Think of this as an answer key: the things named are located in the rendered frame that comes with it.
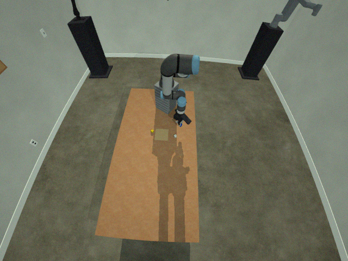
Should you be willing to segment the tan square mat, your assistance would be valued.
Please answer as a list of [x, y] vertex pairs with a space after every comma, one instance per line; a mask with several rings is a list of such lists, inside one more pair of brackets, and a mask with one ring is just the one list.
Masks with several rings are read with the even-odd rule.
[[168, 141], [168, 129], [156, 128], [154, 140]]

